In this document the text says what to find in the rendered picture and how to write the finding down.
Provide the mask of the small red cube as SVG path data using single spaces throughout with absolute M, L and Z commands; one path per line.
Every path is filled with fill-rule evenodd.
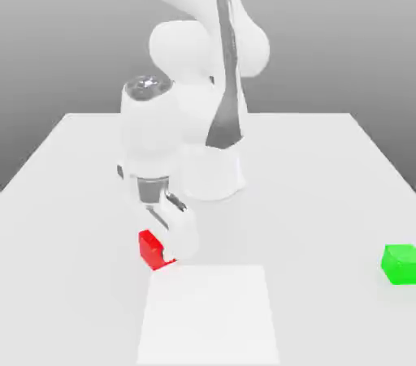
M 164 259 L 164 247 L 150 230 L 139 232 L 138 243 L 141 258 L 153 271 L 176 262 L 175 258 Z

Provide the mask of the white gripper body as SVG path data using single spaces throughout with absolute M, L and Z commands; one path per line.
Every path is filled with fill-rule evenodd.
M 162 244 L 164 260 L 187 260 L 199 248 L 199 236 L 194 212 L 180 210 L 169 200 L 160 203 L 140 201 L 141 216 L 153 236 Z

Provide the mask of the small green cube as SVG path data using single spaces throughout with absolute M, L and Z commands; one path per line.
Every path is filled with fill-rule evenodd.
M 380 266 L 391 284 L 416 285 L 416 246 L 387 244 Z

